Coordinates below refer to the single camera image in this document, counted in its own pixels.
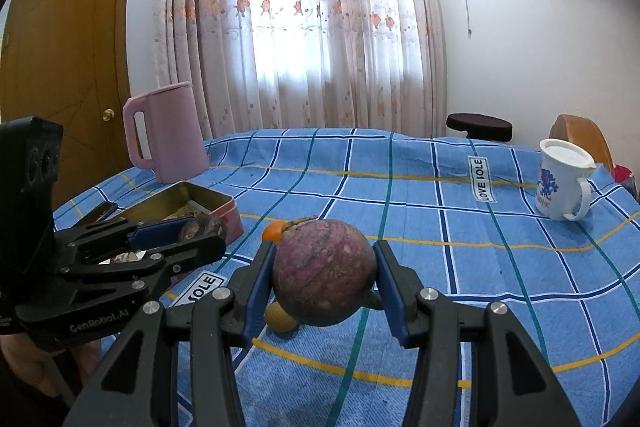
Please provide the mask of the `left hand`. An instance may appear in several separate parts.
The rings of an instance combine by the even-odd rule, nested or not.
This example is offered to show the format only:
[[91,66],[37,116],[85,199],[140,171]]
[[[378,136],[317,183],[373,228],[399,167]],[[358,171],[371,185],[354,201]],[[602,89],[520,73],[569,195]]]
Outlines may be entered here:
[[[51,398],[61,394],[61,387],[46,369],[46,363],[52,361],[56,352],[42,351],[25,334],[2,335],[1,352],[12,372],[26,384]],[[101,341],[91,341],[73,348],[70,353],[76,362],[80,379],[85,384],[102,358]]]

